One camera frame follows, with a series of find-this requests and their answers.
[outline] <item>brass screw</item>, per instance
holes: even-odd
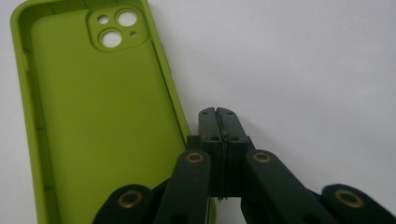
[[[187,161],[189,162],[201,162],[204,160],[204,157],[196,152],[192,152],[186,157]]]
[[[353,208],[360,208],[364,205],[364,201],[356,193],[346,190],[339,189],[335,192],[335,198],[346,206]]]
[[[123,208],[132,208],[140,204],[142,199],[143,195],[140,192],[130,189],[119,197],[119,206]]]
[[[271,157],[266,153],[257,152],[253,155],[253,159],[259,162],[268,162],[271,160]]]

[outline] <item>white background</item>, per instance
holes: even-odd
[[[0,223],[35,223],[9,18],[0,3]],[[396,215],[396,1],[149,1],[192,133],[214,106],[309,189],[356,187]],[[243,223],[237,200],[218,223]]]

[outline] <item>phone case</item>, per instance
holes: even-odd
[[[91,223],[170,176],[189,130],[146,0],[29,0],[11,28],[38,223]]]

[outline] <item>green plastic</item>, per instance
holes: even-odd
[[[189,130],[145,0],[30,0],[11,28],[38,223],[91,223],[115,189],[170,176]]]

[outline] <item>white surface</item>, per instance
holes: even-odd
[[[0,223],[35,223],[9,17],[0,6]],[[152,0],[191,131],[236,112],[306,187],[356,187],[396,214],[396,2]],[[221,203],[218,223],[241,223]]]

